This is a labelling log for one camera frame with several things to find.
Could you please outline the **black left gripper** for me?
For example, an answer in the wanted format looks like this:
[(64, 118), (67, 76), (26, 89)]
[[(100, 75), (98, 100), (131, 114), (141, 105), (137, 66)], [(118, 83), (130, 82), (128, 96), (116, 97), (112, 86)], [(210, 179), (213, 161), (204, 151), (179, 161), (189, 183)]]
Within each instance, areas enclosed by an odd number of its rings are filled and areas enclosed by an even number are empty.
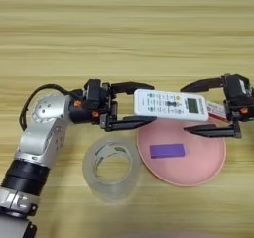
[(69, 118), (74, 124), (91, 123), (107, 132), (133, 130), (156, 120), (153, 116), (128, 116), (117, 120), (116, 94), (133, 95), (137, 89), (154, 90), (152, 85), (139, 82), (102, 83), (90, 79), (80, 90), (80, 99), (73, 99), (69, 105)]

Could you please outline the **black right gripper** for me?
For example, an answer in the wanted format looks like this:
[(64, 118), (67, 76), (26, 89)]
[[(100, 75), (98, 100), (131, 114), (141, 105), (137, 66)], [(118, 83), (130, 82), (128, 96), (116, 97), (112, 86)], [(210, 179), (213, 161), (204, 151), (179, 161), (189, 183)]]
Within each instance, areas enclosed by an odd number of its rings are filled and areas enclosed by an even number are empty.
[(184, 130), (203, 137), (241, 137), (240, 122), (254, 120), (254, 87), (250, 80), (239, 74), (226, 74), (223, 77), (195, 81), (184, 86), (181, 92), (208, 92), (213, 88), (223, 86), (227, 119), (230, 126), (217, 127), (215, 124), (205, 124), (185, 127)]

